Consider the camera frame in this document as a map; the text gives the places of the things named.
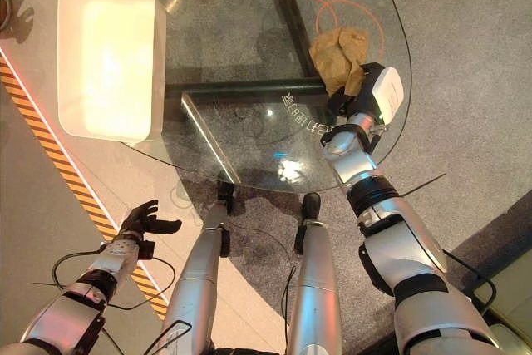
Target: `glass tabletop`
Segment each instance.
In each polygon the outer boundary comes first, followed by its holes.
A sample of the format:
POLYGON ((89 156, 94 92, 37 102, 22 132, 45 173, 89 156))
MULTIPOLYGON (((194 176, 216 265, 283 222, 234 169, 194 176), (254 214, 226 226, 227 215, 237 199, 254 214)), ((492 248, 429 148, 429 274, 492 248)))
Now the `glass tabletop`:
POLYGON ((320 136, 342 123, 308 49, 320 33, 369 33, 367 62, 395 67, 405 101, 375 150, 406 120, 410 64, 392 0, 158 0, 166 10, 165 109, 157 139, 130 145, 183 170, 266 190, 337 185, 320 136))

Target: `white container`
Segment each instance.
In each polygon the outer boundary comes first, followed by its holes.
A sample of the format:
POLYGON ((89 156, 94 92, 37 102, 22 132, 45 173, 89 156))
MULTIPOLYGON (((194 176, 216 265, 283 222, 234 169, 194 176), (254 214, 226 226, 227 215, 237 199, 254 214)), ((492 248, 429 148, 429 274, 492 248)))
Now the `white container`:
POLYGON ((130 143, 160 134, 165 19, 156 0, 59 0, 57 104, 66 132, 130 143))

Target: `warning tape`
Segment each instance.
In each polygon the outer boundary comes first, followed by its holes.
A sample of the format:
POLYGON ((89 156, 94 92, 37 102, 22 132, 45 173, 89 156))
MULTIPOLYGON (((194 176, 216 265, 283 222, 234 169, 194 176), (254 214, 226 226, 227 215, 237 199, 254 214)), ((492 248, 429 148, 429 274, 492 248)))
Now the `warning tape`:
MULTIPOLYGON (((3 54, 0 54, 0 81, 81 207, 86 211, 103 238, 112 240, 118 232, 118 226, 68 155, 65 147, 57 139, 46 118, 3 54)), ((150 276, 142 262, 138 263, 131 277, 146 299, 160 291, 159 285, 150 276)), ((158 295, 151 299, 150 305, 161 319, 165 318, 168 300, 164 295, 158 295)))

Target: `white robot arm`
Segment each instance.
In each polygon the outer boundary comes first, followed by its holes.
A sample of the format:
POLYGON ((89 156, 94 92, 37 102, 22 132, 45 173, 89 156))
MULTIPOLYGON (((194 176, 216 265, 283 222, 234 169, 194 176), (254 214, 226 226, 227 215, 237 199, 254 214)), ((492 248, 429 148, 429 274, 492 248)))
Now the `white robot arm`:
POLYGON ((395 298, 395 330, 404 354, 498 354, 494 336, 470 300, 446 280, 446 257, 419 215, 379 171, 371 153, 382 125, 403 100, 394 68, 363 66, 357 98, 335 95, 329 108, 347 117, 322 138, 365 240, 359 256, 373 285, 395 298))
POLYGON ((170 234, 180 221, 157 220, 156 200, 133 209, 118 235, 75 283, 66 286, 29 324, 20 343, 1 355, 82 355, 91 351, 103 328, 107 304, 136 267, 153 257, 154 243, 144 233, 170 234))

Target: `wire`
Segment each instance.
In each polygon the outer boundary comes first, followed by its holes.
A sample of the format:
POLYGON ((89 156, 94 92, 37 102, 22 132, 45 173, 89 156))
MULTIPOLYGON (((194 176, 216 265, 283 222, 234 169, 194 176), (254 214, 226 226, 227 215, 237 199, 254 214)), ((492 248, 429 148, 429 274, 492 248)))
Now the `wire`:
POLYGON ((229 224, 231 224, 232 226, 234 226, 235 228, 239 228, 239 229, 244 229, 244 230, 251 230, 253 232, 258 232, 258 233, 262 233, 262 234, 266 234, 267 236, 269 236, 271 239, 273 239, 277 244, 279 244, 281 246, 281 248, 283 249, 284 251, 284 254, 286 255, 286 258, 287 258, 287 261, 288 263, 291 265, 292 263, 290 262, 290 254, 288 253, 288 250, 286 249, 286 247, 283 245, 283 243, 281 243, 281 241, 275 237, 273 234, 270 234, 268 233, 267 231, 265 230, 261 230, 261 229, 257 229, 257 228, 246 228, 245 226, 241 226, 239 224, 236 224, 235 222, 231 222, 229 221, 229 224))
MULTIPOLYGON (((59 282, 59 279, 57 278, 57 268, 59 268, 59 266, 64 262, 66 261, 67 259, 70 259, 70 258, 74 258, 74 257, 81 257, 81 256, 85 256, 85 255, 95 255, 95 254, 99 254, 101 253, 104 249, 106 248, 106 244, 102 244, 100 246, 99 249, 95 250, 95 251, 84 251, 84 252, 79 252, 79 253, 71 253, 71 254, 67 254, 63 257, 60 257, 59 260, 57 260, 54 265, 52 266, 52 280, 54 281, 54 284, 58 289, 63 289, 63 285, 59 282)), ((148 303, 149 301, 151 301, 153 298, 155 297, 158 297, 159 295, 161 295, 164 291, 166 291, 168 288, 171 287, 171 285, 174 283, 175 281, 175 268, 167 261, 161 259, 161 258, 157 258, 157 257, 153 257, 153 259, 156 259, 160 262, 162 262, 163 264, 166 264, 168 265, 171 269, 172 269, 172 280, 171 282, 161 291, 159 291, 157 294, 154 294, 152 295, 151 297, 149 297, 147 300, 145 301, 142 301, 140 303, 138 303, 137 305, 134 305, 132 307, 122 307, 120 305, 115 305, 115 304, 112 304, 112 303, 109 303, 107 306, 108 307, 113 307, 113 308, 118 308, 118 309, 121 309, 121 310, 124 310, 124 311, 130 311, 132 309, 135 309, 135 308, 139 308, 141 305, 144 305, 145 303, 148 303)), ((40 285, 52 285, 50 283, 31 283, 31 284, 40 284, 40 285)), ((172 340, 170 340, 169 342, 167 342, 165 344, 165 346, 159 348, 157 351, 154 352, 155 353, 158 353, 162 348, 165 348, 168 344, 172 343, 173 341, 175 341, 176 339, 178 339, 179 337, 183 336, 185 333, 187 333, 192 325, 190 325, 189 323, 187 322, 182 322, 183 324, 187 324, 189 325, 189 329, 186 330, 184 333, 178 335, 177 337, 173 338, 172 340)), ((113 337, 109 334, 109 332, 107 332, 107 330, 105 328, 101 328, 101 331, 106 335, 107 338, 109 338, 109 341, 111 341, 112 345, 115 347, 116 351, 120 354, 120 355, 125 355, 124 352, 121 350, 120 346, 116 343, 116 341, 113 339, 113 337)), ((168 331, 168 329, 166 329, 158 338, 157 340, 155 340, 152 345, 148 348, 147 352, 148 353, 154 345, 157 344, 157 342, 160 340, 160 338, 162 337, 162 335, 164 335, 164 333, 168 331)))
POLYGON ((495 301, 495 297, 497 296, 497 288, 496 288, 496 286, 482 272, 480 272, 478 269, 473 268, 471 265, 467 264, 466 262, 462 261, 456 255, 453 255, 449 251, 446 251, 444 249, 443 249, 443 254, 447 255, 451 259, 454 259, 458 264, 465 266, 466 268, 468 268, 469 270, 474 272, 479 278, 481 278, 482 280, 485 280, 490 285, 490 287, 491 287, 490 299, 488 299, 488 302, 485 303, 484 307, 480 310, 480 315, 484 316, 484 314, 490 308, 491 304, 495 301))
MULTIPOLYGON (((68 255, 65 255, 64 257, 61 257, 59 258, 59 260, 57 260, 53 267, 52 267, 52 280, 54 281, 54 285, 57 286, 58 288, 64 288, 64 286, 59 282, 59 279, 57 278, 57 268, 59 268, 59 265, 61 265, 64 261, 66 261, 67 259, 70 259, 70 258, 74 258, 74 257, 81 257, 81 256, 84 256, 84 255, 95 255, 95 254, 99 254, 101 253, 104 249, 105 249, 106 245, 103 244, 98 250, 96 251, 85 251, 85 252, 80 252, 80 253, 71 253, 71 254, 68 254, 68 255)), ((116 309, 120 309, 122 311, 131 311, 132 309, 136 309, 136 308, 139 308, 141 305, 144 305, 145 303, 148 303, 149 301, 151 301, 152 299, 154 298, 157 298, 159 297, 162 293, 164 293, 166 290, 168 290, 172 284, 174 283, 175 281, 175 268, 169 263, 169 262, 166 262, 165 260, 161 259, 161 258, 157 258, 157 257, 153 257, 153 259, 156 259, 158 260, 159 262, 162 262, 163 264, 166 264, 170 267, 170 269, 172 269, 172 280, 170 281, 170 283, 164 288, 162 289, 161 291, 159 291, 158 293, 156 294, 153 294, 151 297, 149 297, 148 299, 136 304, 136 305, 133 305, 131 307, 122 307, 120 305, 115 305, 113 303, 109 303, 107 304, 108 307, 111 307, 111 308, 116 308, 116 309)), ((40 285, 50 285, 48 283, 39 283, 39 282, 35 282, 35 283, 31 283, 31 284, 40 284, 40 285)))
POLYGON ((116 351, 118 351, 120 355, 125 355, 124 352, 121 350, 121 348, 116 343, 115 339, 111 337, 109 332, 106 330, 106 328, 101 328, 101 331, 106 335, 107 338, 109 338, 109 341, 111 341, 111 344, 113 344, 113 347, 115 347, 116 351))
POLYGON ((59 268, 59 265, 61 265, 63 262, 65 262, 67 259, 70 259, 70 258, 74 258, 74 257, 82 257, 82 256, 85 256, 85 255, 95 255, 95 254, 99 254, 101 253, 105 248, 106 248, 107 244, 102 244, 100 246, 99 249, 95 250, 95 251, 83 251, 83 252, 80 252, 80 253, 71 253, 71 254, 67 254, 65 256, 62 256, 60 257, 55 263, 54 265, 52 266, 52 280, 53 280, 53 283, 56 284, 56 286, 59 288, 59 289, 62 289, 63 286, 61 285, 61 283, 59 283, 59 279, 57 278, 57 268, 59 268))
POLYGON ((288 279, 286 281, 286 285, 284 286, 283 291, 283 297, 281 298, 281 314, 283 315, 284 319, 284 342, 288 346, 288 288, 290 286, 290 280, 292 280, 293 275, 296 272, 296 267, 292 266, 290 269, 290 274, 288 275, 288 279))
POLYGON ((172 269, 172 280, 168 283, 168 285, 167 285, 165 288, 163 288, 161 291, 159 291, 157 294, 152 295, 151 297, 149 297, 149 298, 146 299, 145 301, 142 301, 141 303, 138 303, 137 305, 134 305, 134 306, 132 306, 132 307, 122 307, 122 306, 120 306, 120 305, 115 305, 115 304, 113 304, 113 303, 108 304, 108 305, 107 305, 108 307, 121 309, 122 311, 131 311, 132 309, 139 308, 141 305, 144 305, 145 303, 148 303, 148 302, 151 301, 153 298, 159 297, 159 296, 160 296, 162 293, 164 293, 168 288, 170 288, 170 287, 172 286, 172 284, 174 284, 174 281, 175 281, 175 268, 174 268, 169 262, 166 262, 165 260, 163 260, 163 259, 161 259, 161 258, 153 257, 153 259, 156 259, 156 260, 158 260, 159 262, 162 262, 163 264, 168 265, 168 266, 172 269))
MULTIPOLYGON (((319 1, 323 6, 325 6, 326 8, 329 9, 329 11, 332 14, 332 18, 334 19, 334 27, 338 28, 338 15, 334 11, 333 6, 331 6, 331 3, 326 1, 326 0, 317 0, 317 1, 319 1)), ((316 19, 314 20, 314 25, 315 25, 315 29, 316 29, 316 33, 317 34, 319 34, 319 32, 320 32, 319 20, 320 20, 320 18, 322 16, 322 12, 323 12, 322 8, 319 9, 318 14, 316 15, 316 19)))
POLYGON ((173 328, 177 323, 181 323, 181 324, 184 324, 186 326, 188 326, 189 328, 187 328, 184 332, 178 334, 177 336, 175 336, 174 338, 172 338, 169 342, 165 343, 164 345, 162 345, 160 348, 158 348, 154 353, 152 353, 151 355, 155 355, 156 353, 158 353, 159 351, 162 351, 164 348, 168 347, 171 343, 173 343, 175 340, 177 340, 178 338, 181 338, 183 337, 185 334, 187 334, 191 329, 192 329, 192 325, 188 322, 185 322, 184 320, 176 320, 175 322, 173 322, 168 328, 166 328, 165 330, 162 331, 161 334, 159 334, 157 336, 157 338, 153 341, 153 343, 150 344, 150 346, 148 347, 148 349, 146 349, 143 353, 143 355, 148 355, 151 351, 151 349, 165 336, 165 334, 168 333, 168 331, 173 328))
MULTIPOLYGON (((105 247, 106 247, 106 244, 102 244, 100 246, 100 248, 97 249, 96 251, 84 251, 84 252, 80 252, 80 253, 71 253, 71 254, 65 255, 64 257, 60 257, 59 260, 57 260, 54 263, 53 267, 52 267, 52 279, 53 279, 54 285, 57 287, 57 289, 58 290, 62 290, 63 289, 63 286, 61 285, 61 283, 59 283, 59 280, 57 279, 57 268, 59 267, 59 265, 61 265, 62 262, 66 261, 69 258, 81 257, 81 256, 84 256, 84 255, 99 254, 105 249, 105 247)), ((32 283, 32 284, 49 285, 49 283, 32 283)), ((111 341, 111 344, 113 345, 113 347, 115 347, 116 351, 120 355, 125 355, 124 352, 121 350, 120 346, 116 343, 116 341, 113 339, 113 337, 106 330, 106 328, 102 327, 101 331, 106 335, 107 338, 109 338, 109 341, 111 341)))
POLYGON ((403 196, 403 197, 407 197, 408 195, 411 195, 413 192, 415 192, 415 191, 417 191, 417 190, 419 190, 419 189, 421 189, 421 188, 423 188, 423 187, 429 185, 430 183, 435 182, 436 180, 438 180, 438 179, 444 177, 446 174, 447 174, 447 173, 444 172, 443 174, 437 176, 436 178, 432 178, 431 180, 428 180, 427 182, 422 183, 421 185, 415 187, 414 189, 407 191, 407 192, 406 192, 404 195, 402 195, 402 196, 403 196))
POLYGON ((406 120, 408 119, 408 112, 410 111, 410 104, 411 104, 411 100, 412 100, 412 57, 411 57, 411 54, 410 54, 410 45, 408 44, 408 39, 406 38, 406 32, 405 32, 404 26, 402 25, 402 20, 401 20, 401 16, 399 15, 399 10, 397 10, 396 1, 392 0, 392 4, 393 4, 393 8, 396 11, 397 19, 399 20, 399 25, 401 26, 402 35, 405 38, 406 52, 408 53, 408 66, 410 68, 410 93, 408 93, 408 103, 406 104, 405 120, 402 123, 401 130, 399 131, 399 135, 397 136, 396 141, 393 142, 393 145, 390 148, 390 150, 388 150, 388 152, 378 162, 379 164, 381 164, 390 155, 390 153, 393 151, 393 149, 395 149, 397 142, 401 138, 402 132, 405 130, 406 120))

